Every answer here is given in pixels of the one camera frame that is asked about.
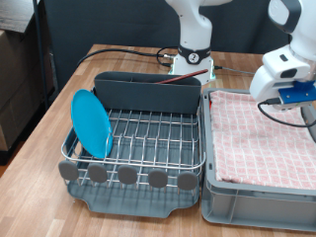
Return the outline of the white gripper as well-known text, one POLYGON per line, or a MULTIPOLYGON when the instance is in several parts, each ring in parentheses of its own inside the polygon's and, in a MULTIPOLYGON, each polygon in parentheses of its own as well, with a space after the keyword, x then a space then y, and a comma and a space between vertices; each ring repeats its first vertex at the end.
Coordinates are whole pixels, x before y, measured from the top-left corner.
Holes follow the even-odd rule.
POLYGON ((262 102, 276 98, 279 89, 291 87, 292 83, 292 79, 278 78, 266 66, 261 66, 254 75, 249 91, 256 102, 262 102))

